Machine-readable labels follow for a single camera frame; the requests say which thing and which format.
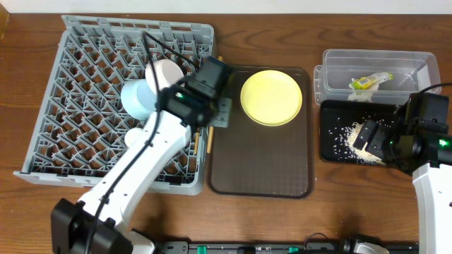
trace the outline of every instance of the light blue cup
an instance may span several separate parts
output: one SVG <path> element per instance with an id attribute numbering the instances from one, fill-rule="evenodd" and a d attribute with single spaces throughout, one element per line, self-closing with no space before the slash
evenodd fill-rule
<path id="1" fill-rule="evenodd" d="M 146 79 L 130 80 L 121 90 L 121 102 L 129 115 L 138 120 L 146 120 L 155 111 L 155 93 Z"/>

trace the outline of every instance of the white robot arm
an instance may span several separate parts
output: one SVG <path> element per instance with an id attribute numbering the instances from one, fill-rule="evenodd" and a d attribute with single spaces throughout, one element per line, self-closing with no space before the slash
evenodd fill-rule
<path id="1" fill-rule="evenodd" d="M 157 112 L 152 113 L 114 168 L 76 204 L 61 199 L 52 210 L 54 253 L 154 251 L 152 241 L 127 231 L 133 211 L 164 165 L 190 141 L 192 130 L 207 126 L 218 113 L 218 99 L 231 72 L 223 62 L 208 57 L 195 76 L 179 81 L 183 86 L 160 91 L 156 107 L 162 109 L 160 120 Z"/>
<path id="2" fill-rule="evenodd" d="M 189 141 L 191 135 L 190 126 L 183 126 L 182 120 L 166 112 L 160 112 L 160 124 L 157 134 L 153 138 L 153 146 L 146 144 L 154 128 L 156 113 L 151 114 L 143 132 L 126 151 L 113 169 L 95 187 L 83 194 L 79 202 L 84 202 L 83 209 L 89 214 L 95 214 L 102 196 L 107 192 L 113 181 L 145 146 L 143 154 L 135 161 L 126 172 L 114 192 L 109 197 L 109 202 L 103 207 L 99 220 L 105 222 L 113 219 L 114 228 L 127 237 L 133 244 L 133 254 L 151 254 L 154 244 L 146 237 L 134 231 L 127 232 L 132 214 L 147 191 L 151 183 L 162 171 L 164 165 L 177 151 L 180 151 Z"/>
<path id="3" fill-rule="evenodd" d="M 413 175 L 419 210 L 421 254 L 452 252 L 452 166 L 425 164 Z"/>

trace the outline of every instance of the dish rack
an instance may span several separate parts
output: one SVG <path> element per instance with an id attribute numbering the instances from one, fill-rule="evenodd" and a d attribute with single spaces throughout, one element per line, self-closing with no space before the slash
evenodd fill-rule
<path id="1" fill-rule="evenodd" d="M 37 184 L 85 187 L 99 183 L 126 151 L 124 136 L 144 121 L 121 105 L 128 80 L 144 78 L 142 31 L 192 61 L 217 55 L 213 28 L 122 18 L 62 16 L 63 33 L 22 171 Z M 153 61 L 171 59 L 184 74 L 194 66 L 148 41 Z M 149 191 L 196 195 L 203 189 L 207 128 L 167 163 Z"/>

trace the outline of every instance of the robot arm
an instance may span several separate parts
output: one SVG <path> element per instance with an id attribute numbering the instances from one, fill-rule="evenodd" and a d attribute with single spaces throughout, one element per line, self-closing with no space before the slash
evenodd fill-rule
<path id="1" fill-rule="evenodd" d="M 101 182 L 78 200 L 85 203 L 83 209 L 86 212 L 95 214 L 102 196 L 107 192 L 113 181 L 137 155 L 138 151 L 147 146 L 144 153 L 114 188 L 114 192 L 109 197 L 109 202 L 104 206 L 99 216 L 99 219 L 103 222 L 108 218 L 113 219 L 116 222 L 114 228 L 119 232 L 126 232 L 136 205 L 162 171 L 164 165 L 172 158 L 172 155 L 175 155 L 190 141 L 190 126 L 181 125 L 181 119 L 162 111 L 160 112 L 157 135 L 153 139 L 153 146 L 147 145 L 146 141 L 153 130 L 155 119 L 156 113 L 153 113 L 141 135 L 114 168 Z"/>
<path id="2" fill-rule="evenodd" d="M 413 175 L 419 210 L 420 253 L 450 253 L 452 236 L 452 166 L 429 164 Z"/>
<path id="3" fill-rule="evenodd" d="M 354 147 L 412 175 L 420 222 L 420 253 L 450 253 L 452 236 L 452 137 L 448 97 L 414 93 L 391 128 L 366 121 Z"/>
<path id="4" fill-rule="evenodd" d="M 52 210 L 54 253 L 84 253 L 93 222 L 96 227 L 91 253 L 151 254 L 154 251 L 152 241 L 135 231 L 127 232 L 133 211 L 164 165 L 188 143 L 192 131 L 207 126 L 217 114 L 218 98 L 231 72 L 223 62 L 208 57 L 195 76 L 178 82 L 184 86 L 173 85 L 160 91 L 158 108 L 162 111 L 152 145 L 147 142 L 157 113 L 151 114 L 143 132 L 100 183 L 76 204 L 61 199 Z M 127 167 L 129 170 L 114 186 L 95 221 L 102 197 Z"/>

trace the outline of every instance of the black cable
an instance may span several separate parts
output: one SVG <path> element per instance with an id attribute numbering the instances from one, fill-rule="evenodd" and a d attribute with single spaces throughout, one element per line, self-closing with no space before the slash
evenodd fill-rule
<path id="1" fill-rule="evenodd" d="M 149 57 L 149 64 L 150 64 L 150 67 L 151 67 L 151 69 L 153 71 L 154 82 L 155 82 L 155 94 L 156 94 L 155 110 L 157 112 L 157 117 L 155 118 L 154 129 L 153 129 L 153 132 L 150 134 L 150 137 L 149 137 L 148 141 L 146 141 L 146 145 L 141 148 L 141 150 L 130 161 L 130 163 L 126 166 L 126 168 L 114 180 L 114 182 L 109 187 L 107 192 L 102 196 L 100 204 L 97 207 L 96 213 L 94 215 L 93 224 L 91 225 L 90 230 L 88 232 L 88 238 L 86 240 L 86 246 L 85 246 L 85 254 L 90 254 L 91 245 L 93 244 L 93 237 L 94 237 L 96 226 L 97 226 L 97 221 L 99 220 L 99 216 L 100 216 L 100 213 L 102 211 L 102 208 L 108 202 L 108 198 L 109 198 L 110 194 L 113 193 L 114 187 L 116 187 L 116 185 L 119 183 L 119 181 L 122 179 L 122 177 L 127 173 L 127 171 L 132 167 L 132 165 L 136 162 L 136 160 L 148 148 L 148 145 L 151 146 L 151 147 L 153 146 L 152 140 L 154 139 L 154 136 L 157 133 L 157 128 L 158 128 L 158 125 L 159 125 L 159 122 L 160 122 L 160 88 L 158 86 L 157 75 L 156 75 L 156 71 L 155 71 L 155 68 L 154 68 L 154 63 L 152 61 L 152 57 L 151 57 L 150 52 L 149 52 L 148 41 L 146 40 L 145 35 L 149 35 L 149 34 L 146 33 L 146 32 L 143 32 L 141 37 L 142 37 L 142 40 L 143 40 L 143 43 L 144 43 L 146 54 Z"/>
<path id="2" fill-rule="evenodd" d="M 303 250 L 306 250 L 306 246 L 307 246 L 309 240 L 311 240 L 312 236 L 316 236 L 316 235 L 325 236 L 326 240 L 327 240 L 327 241 L 330 241 L 330 239 L 329 239 L 325 234 L 322 234 L 322 233 L 313 233 L 313 234 L 310 234 L 310 235 L 308 236 L 308 238 L 306 239 L 306 241 L 304 242 L 304 244 L 303 244 Z"/>
<path id="3" fill-rule="evenodd" d="M 449 85 L 452 85 L 452 83 L 441 83 L 441 84 L 437 84 L 437 85 L 432 85 L 432 86 L 429 86 L 427 88 L 424 88 L 424 89 L 420 90 L 418 93 L 424 93 L 424 92 L 426 92 L 428 90 L 431 90 L 431 89 L 434 89 L 434 88 L 437 88 L 437 87 L 443 87 L 443 86 L 449 86 Z"/>
<path id="4" fill-rule="evenodd" d="M 195 66 L 195 69 L 196 69 L 196 70 L 199 69 L 199 66 L 197 66 L 196 63 L 194 63 L 192 60 L 186 58 L 185 56 L 183 56 L 183 55 L 180 54 L 180 53 L 177 53 L 175 50 L 173 50 L 172 48 L 170 48 L 170 47 L 168 47 L 167 45 L 163 44 L 163 42 L 159 41 L 157 38 L 153 37 L 153 36 L 150 35 L 149 33 L 147 33 L 147 32 L 144 32 L 144 33 L 145 33 L 145 35 L 146 35 L 147 37 L 149 37 L 149 38 L 152 39 L 154 42 L 156 42 L 157 44 L 159 44 L 160 46 L 162 46 L 164 49 L 167 49 L 167 50 L 169 50 L 171 53 L 175 54 L 176 56 L 182 58 L 182 59 L 185 60 L 185 61 L 188 61 L 190 64 L 192 64 L 193 66 Z"/>

